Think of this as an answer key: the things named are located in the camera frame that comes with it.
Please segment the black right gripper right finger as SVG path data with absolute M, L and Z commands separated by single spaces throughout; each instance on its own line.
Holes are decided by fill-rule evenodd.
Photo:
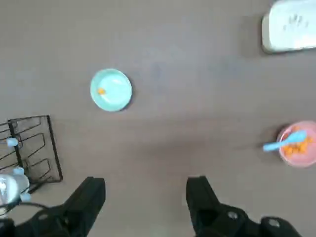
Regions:
M 205 176 L 189 177 L 186 200 L 197 237 L 299 237 L 286 220 L 274 216 L 252 221 L 240 208 L 221 203 Z

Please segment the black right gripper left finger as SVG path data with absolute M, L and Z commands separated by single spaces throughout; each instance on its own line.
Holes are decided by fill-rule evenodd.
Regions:
M 39 211 L 16 225 L 11 218 L 0 220 L 2 237 L 86 237 L 106 200 L 104 178 L 87 177 L 61 205 L 47 207 L 17 201 L 9 207 L 31 206 Z

